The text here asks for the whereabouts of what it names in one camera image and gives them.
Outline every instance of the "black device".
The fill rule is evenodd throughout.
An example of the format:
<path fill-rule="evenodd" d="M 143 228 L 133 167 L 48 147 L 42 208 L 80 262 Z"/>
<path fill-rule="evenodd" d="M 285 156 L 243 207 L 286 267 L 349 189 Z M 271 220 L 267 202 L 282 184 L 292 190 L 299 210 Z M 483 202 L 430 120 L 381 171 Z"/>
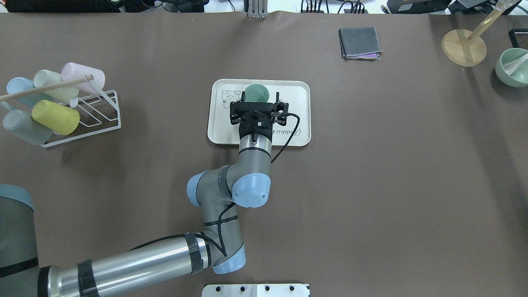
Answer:
<path fill-rule="evenodd" d="M 251 135 L 251 140 L 256 142 L 257 135 L 263 135 L 271 140 L 273 134 L 273 123 L 286 126 L 288 104 L 279 100 L 279 92 L 275 103 L 268 102 L 246 102 L 246 92 L 242 92 L 242 98 L 231 102 L 229 117 L 231 125 L 240 123 L 238 132 L 240 139 Z"/>
<path fill-rule="evenodd" d="M 9 12 L 120 12 L 121 3 L 110 0 L 8 0 Z"/>
<path fill-rule="evenodd" d="M 502 14 L 510 14 L 520 2 L 521 0 L 506 9 Z M 448 8 L 451 13 L 455 14 L 490 14 L 495 5 L 497 5 L 497 0 L 456 0 Z"/>
<path fill-rule="evenodd" d="M 514 48 L 528 49 L 528 29 L 512 29 L 509 32 L 510 41 Z"/>
<path fill-rule="evenodd" d="M 204 12 L 204 5 L 209 0 L 162 0 L 163 2 L 176 5 L 179 12 Z"/>
<path fill-rule="evenodd" d="M 446 10 L 451 0 L 388 0 L 387 7 L 393 14 L 421 14 Z"/>

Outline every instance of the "black tape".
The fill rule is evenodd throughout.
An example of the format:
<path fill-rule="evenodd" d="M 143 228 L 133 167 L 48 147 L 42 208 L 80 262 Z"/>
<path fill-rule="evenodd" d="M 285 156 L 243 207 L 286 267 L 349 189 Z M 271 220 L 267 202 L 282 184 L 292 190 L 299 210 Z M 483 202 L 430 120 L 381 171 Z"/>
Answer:
<path fill-rule="evenodd" d="M 218 188 L 220 189 L 220 193 L 222 193 L 222 196 L 224 196 L 224 198 L 227 201 L 232 202 L 233 199 L 231 198 L 231 191 L 228 188 L 228 179 L 227 179 L 228 169 L 229 169 L 229 166 L 231 165 L 232 164 L 222 167 L 220 170 L 220 173 L 218 173 Z"/>
<path fill-rule="evenodd" d="M 39 265 L 39 258 L 33 258 L 24 262 L 16 263 L 13 265 L 5 266 L 0 268 L 0 278 L 10 276 L 15 273 L 19 273 Z"/>
<path fill-rule="evenodd" d="M 266 150 L 263 149 L 263 148 L 259 148 L 259 147 L 246 147 L 246 148 L 241 149 L 241 150 L 238 152 L 238 154 L 240 155 L 242 152 L 250 151 L 250 150 L 261 151 L 261 152 L 266 153 L 269 157 L 271 157 L 271 155 L 268 153 L 268 151 L 266 151 Z"/>
<path fill-rule="evenodd" d="M 187 242 L 187 247 L 189 247 L 189 255 L 191 256 L 191 274 L 202 272 L 202 253 L 200 252 L 200 247 L 198 245 L 198 239 L 196 239 L 196 234 L 186 233 L 185 241 Z"/>
<path fill-rule="evenodd" d="M 37 297 L 48 297 L 48 276 L 51 266 L 42 267 L 39 271 L 39 280 L 36 286 Z"/>
<path fill-rule="evenodd" d="M 77 278 L 81 297 L 99 297 L 96 279 L 93 277 L 92 260 L 77 264 Z"/>

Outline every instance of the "bowl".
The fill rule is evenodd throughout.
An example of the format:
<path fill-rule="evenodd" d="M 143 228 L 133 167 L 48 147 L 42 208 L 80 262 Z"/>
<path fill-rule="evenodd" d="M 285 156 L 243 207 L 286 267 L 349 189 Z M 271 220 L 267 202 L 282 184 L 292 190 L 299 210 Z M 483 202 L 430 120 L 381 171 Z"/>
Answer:
<path fill-rule="evenodd" d="M 528 50 L 512 48 L 505 50 L 495 65 L 497 77 L 506 85 L 515 88 L 528 86 L 528 62 L 522 63 L 511 75 L 504 72 L 504 65 L 517 60 L 528 53 Z"/>

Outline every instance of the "gray cup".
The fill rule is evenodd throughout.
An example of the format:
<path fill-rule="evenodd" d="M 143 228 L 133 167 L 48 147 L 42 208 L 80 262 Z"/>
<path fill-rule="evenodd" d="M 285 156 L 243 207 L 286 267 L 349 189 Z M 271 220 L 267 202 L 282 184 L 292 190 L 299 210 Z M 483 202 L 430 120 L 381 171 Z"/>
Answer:
<path fill-rule="evenodd" d="M 51 138 L 53 131 L 31 118 L 22 110 L 9 112 L 2 122 L 4 129 L 33 144 L 41 145 Z"/>

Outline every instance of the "white tray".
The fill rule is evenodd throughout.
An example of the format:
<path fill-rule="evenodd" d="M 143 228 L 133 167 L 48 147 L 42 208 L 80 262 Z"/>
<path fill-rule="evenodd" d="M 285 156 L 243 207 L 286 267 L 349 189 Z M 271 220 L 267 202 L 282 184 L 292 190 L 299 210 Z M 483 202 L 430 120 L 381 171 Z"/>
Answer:
<path fill-rule="evenodd" d="M 289 80 L 254 80 L 254 79 L 219 79 L 213 84 L 211 91 L 211 107 L 209 109 L 209 123 L 207 136 L 216 144 L 239 144 L 238 125 L 231 125 L 229 121 L 229 103 L 238 101 L 242 91 L 247 86 L 259 83 L 269 90 L 268 102 L 274 103 L 276 92 L 280 99 L 289 103 L 288 112 L 300 117 L 299 128 L 294 134 L 291 146 L 303 146 L 312 139 L 312 125 L 310 122 L 310 88 L 302 81 Z M 283 146 L 293 129 L 297 119 L 289 116 L 288 124 L 280 126 L 273 124 L 272 145 Z"/>

